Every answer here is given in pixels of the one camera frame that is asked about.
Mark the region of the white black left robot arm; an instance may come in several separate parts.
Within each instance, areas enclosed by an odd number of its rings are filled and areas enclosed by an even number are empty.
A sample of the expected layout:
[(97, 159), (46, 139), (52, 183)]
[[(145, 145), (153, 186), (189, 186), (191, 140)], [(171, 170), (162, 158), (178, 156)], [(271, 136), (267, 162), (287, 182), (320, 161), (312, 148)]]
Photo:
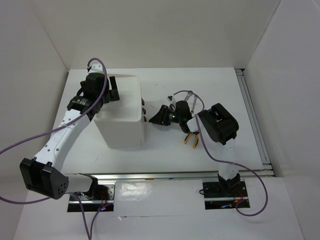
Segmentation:
[(100, 69), (89, 70), (49, 140), (34, 157), (21, 161), (19, 169), (26, 188), (55, 200), (73, 193), (94, 199), (103, 190), (96, 177), (62, 172), (69, 151), (92, 123), (109, 148), (136, 147), (144, 140), (146, 120), (136, 75), (108, 76)]

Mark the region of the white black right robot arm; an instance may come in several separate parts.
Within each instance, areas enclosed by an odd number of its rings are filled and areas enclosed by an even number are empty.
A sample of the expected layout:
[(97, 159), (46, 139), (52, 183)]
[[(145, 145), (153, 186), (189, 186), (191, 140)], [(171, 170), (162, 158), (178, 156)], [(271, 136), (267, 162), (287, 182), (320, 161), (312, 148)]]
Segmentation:
[(189, 104), (185, 100), (180, 100), (174, 105), (162, 105), (160, 112), (161, 125), (179, 124), (182, 132), (186, 134), (183, 141), (185, 145), (192, 136), (195, 136), (193, 148), (196, 148), (200, 141), (200, 128), (196, 120), (203, 124), (210, 139), (223, 147), (236, 138), (239, 130), (237, 120), (221, 103), (216, 103), (210, 109), (204, 109), (195, 116), (192, 116)]

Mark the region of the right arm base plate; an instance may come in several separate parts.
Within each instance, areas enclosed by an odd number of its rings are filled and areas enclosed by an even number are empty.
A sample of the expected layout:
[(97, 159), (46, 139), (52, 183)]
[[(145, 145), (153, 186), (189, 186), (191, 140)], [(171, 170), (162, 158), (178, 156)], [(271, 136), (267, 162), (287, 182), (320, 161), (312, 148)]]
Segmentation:
[(206, 210), (250, 208), (248, 192), (244, 181), (231, 191), (223, 191), (219, 182), (203, 182), (199, 194), (204, 197)]

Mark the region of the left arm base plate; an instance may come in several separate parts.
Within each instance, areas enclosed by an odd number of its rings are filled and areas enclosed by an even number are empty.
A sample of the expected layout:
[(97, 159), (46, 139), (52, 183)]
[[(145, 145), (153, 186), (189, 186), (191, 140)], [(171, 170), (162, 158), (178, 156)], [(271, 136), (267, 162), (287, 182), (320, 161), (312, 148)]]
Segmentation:
[(76, 195), (81, 200), (84, 212), (93, 213), (102, 207), (102, 212), (113, 212), (114, 211), (114, 200), (115, 200), (115, 181), (104, 181), (98, 180), (97, 186), (94, 190), (87, 192), (81, 192), (84, 188), (84, 184), (71, 183), (67, 188), (69, 195), (67, 212), (68, 213), (80, 213), (81, 207)]

